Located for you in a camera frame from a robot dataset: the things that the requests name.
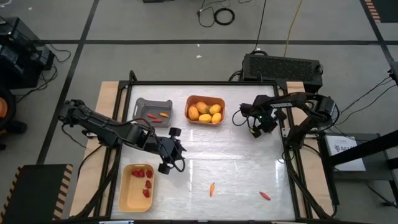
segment gray floor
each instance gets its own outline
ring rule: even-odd
[[[19,16],[41,39],[80,39],[93,0],[16,1],[0,8],[2,16]],[[250,39],[257,37],[263,1],[238,4],[231,0],[236,20],[230,26],[199,26],[196,12],[200,0],[143,4],[141,0],[100,0],[91,24],[88,40],[172,40],[172,39]],[[268,0],[260,39],[285,40],[299,1]],[[202,23],[210,21],[203,13]],[[398,24],[378,24],[385,40],[398,40]],[[358,0],[304,0],[292,29],[292,40],[377,40]],[[77,45],[55,45],[75,53]],[[92,108],[98,99],[101,82],[126,80],[133,69],[140,80],[227,80],[240,69],[246,44],[156,44],[94,45],[86,44],[80,55],[67,99],[79,98]],[[283,56],[284,45],[259,45],[269,55]],[[388,46],[398,58],[398,46]],[[325,68],[321,94],[330,95],[340,108],[366,93],[387,77],[389,66],[378,45],[290,45],[287,57],[321,61]],[[22,136],[8,136],[9,149],[0,152],[0,198],[5,198],[17,166],[34,164],[42,147],[72,58],[57,63],[58,78],[44,91],[38,91],[19,103],[17,119],[28,124]],[[360,101],[353,109],[370,103],[389,85]],[[374,105],[353,115],[341,125],[344,132],[381,133],[397,129],[396,88],[388,91]],[[68,129],[80,142],[86,140],[79,128]],[[82,148],[60,131],[58,124],[46,164],[71,163],[78,166]],[[389,155],[398,156],[390,150]],[[71,193],[75,188],[73,177]],[[374,182],[375,188],[393,200],[388,183]],[[363,183],[338,181],[341,200],[337,217],[342,220],[394,223],[397,210],[380,206],[380,200]],[[68,194],[67,203],[73,194]]]

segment robotic arm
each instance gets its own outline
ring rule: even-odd
[[[309,108],[307,103],[311,103],[312,108]],[[307,118],[300,125],[291,127],[287,136],[287,145],[300,149],[305,135],[312,128],[331,120],[335,106],[335,102],[330,97],[310,93],[291,93],[277,97],[258,95],[252,105],[242,103],[240,110],[244,117],[251,116],[259,120],[260,125],[251,128],[253,136],[258,138],[261,135],[261,129],[264,132],[271,132],[277,126],[277,119],[286,119],[286,114],[281,108],[300,108],[307,115]],[[274,109],[277,109],[275,118],[272,117]]]
[[[128,121],[120,123],[102,114],[92,111],[81,100],[66,101],[63,105],[58,119],[71,127],[78,124],[89,132],[95,133],[99,143],[115,148],[122,143],[134,147],[138,150],[158,154],[163,163],[159,165],[158,171],[163,174],[169,174],[171,169],[168,164],[175,167],[175,161],[183,160],[182,151],[186,151],[180,144],[176,136],[180,136],[181,129],[170,128],[170,137],[158,137],[154,128],[144,119],[137,119],[143,124],[132,124]]]

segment black stand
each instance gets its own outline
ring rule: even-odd
[[[398,158],[388,158],[387,149],[398,146],[398,130],[384,136],[377,134],[348,134],[355,137],[357,146],[344,152],[330,156],[325,136],[320,141],[323,168],[326,174],[332,201],[339,204],[334,178],[386,180],[389,181],[395,201],[398,202],[398,182],[394,169],[398,168]],[[335,166],[355,159],[363,158],[366,171],[362,172],[335,172]]]

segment yellow cable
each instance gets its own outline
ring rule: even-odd
[[[292,31],[294,21],[296,20],[297,14],[299,13],[299,10],[301,8],[301,4],[302,3],[303,3],[303,0],[300,0],[300,4],[298,4],[297,10],[296,10],[296,14],[294,15],[294,18],[293,18],[293,21],[292,21],[292,25],[290,25],[289,33],[287,34],[284,57],[286,56],[287,46],[289,44],[290,32]]]

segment orange bowl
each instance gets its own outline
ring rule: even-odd
[[[198,102],[204,102],[207,104],[208,107],[211,107],[215,104],[218,104],[221,106],[221,121],[219,121],[219,123],[213,124],[213,123],[204,123],[204,122],[200,122],[199,120],[195,120],[192,121],[191,119],[189,119],[189,115],[188,115],[188,110],[189,107],[191,106],[196,106],[196,104]],[[223,99],[221,98],[217,98],[217,97],[210,97],[210,96],[195,96],[192,95],[190,97],[188,97],[187,99],[187,103],[185,104],[185,117],[188,119],[188,121],[192,124],[204,124],[204,125],[210,125],[210,126],[218,126],[221,124],[221,122],[223,122],[224,120],[224,113],[225,113],[225,102]]]

